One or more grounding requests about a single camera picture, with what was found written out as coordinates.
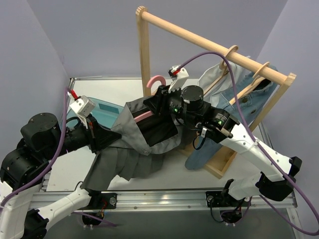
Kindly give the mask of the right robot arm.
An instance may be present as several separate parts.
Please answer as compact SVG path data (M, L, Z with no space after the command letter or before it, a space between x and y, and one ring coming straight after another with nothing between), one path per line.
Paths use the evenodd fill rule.
M201 137L232 149L261 171L250 178L228 180L221 193L224 204L231 206L257 195L280 202L292 193L294 176L302 161L284 156L250 136L237 118L205 102L201 87L187 86L170 92L169 86L160 86L155 95L144 100L144 105L154 115L174 115L183 120L186 127L200 132Z

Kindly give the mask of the grey pleated skirt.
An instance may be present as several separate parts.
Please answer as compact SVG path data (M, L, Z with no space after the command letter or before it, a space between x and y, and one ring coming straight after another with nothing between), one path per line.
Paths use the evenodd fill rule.
M170 115L135 122L135 117L148 111L143 101L125 103L111 127L122 137L96 155L82 188L105 191L115 176L127 181L148 177L162 168L167 152L180 146L184 127L176 125Z

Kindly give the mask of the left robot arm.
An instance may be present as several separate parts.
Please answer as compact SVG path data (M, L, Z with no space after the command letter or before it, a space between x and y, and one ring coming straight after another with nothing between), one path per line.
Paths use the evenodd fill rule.
M57 149L58 156L85 146L98 153L121 138L119 133L99 125L92 115L86 120L87 127L78 122L72 129L61 130L55 115L41 113L21 128L22 139L0 168L2 239L42 239L53 225L74 211L106 208L108 199L100 191L81 188L45 207L29 207Z

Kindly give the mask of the white garment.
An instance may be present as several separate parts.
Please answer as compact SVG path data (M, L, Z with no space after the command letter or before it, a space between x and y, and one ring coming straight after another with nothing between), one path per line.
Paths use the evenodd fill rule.
M230 62L234 74L237 91L240 92L252 82L253 73ZM220 68L215 65L207 69L198 80L198 86L204 90L204 101L211 103L213 107L222 108L232 106L235 103L233 85L228 68Z

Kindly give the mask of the beige hanger of white garment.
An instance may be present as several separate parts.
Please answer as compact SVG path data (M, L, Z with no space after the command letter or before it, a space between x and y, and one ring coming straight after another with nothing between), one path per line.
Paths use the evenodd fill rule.
M227 52L224 54L224 58L226 59L230 53L232 52L237 52L239 49L239 47L237 45L233 45L231 46ZM219 76L217 77L216 80L214 80L205 90L204 90L204 95L206 95L210 90L211 88L213 88L219 80L221 80L224 76L226 76L228 74L228 67L227 65L225 64L225 60L222 60L219 64L219 69L221 70L221 73L219 74Z

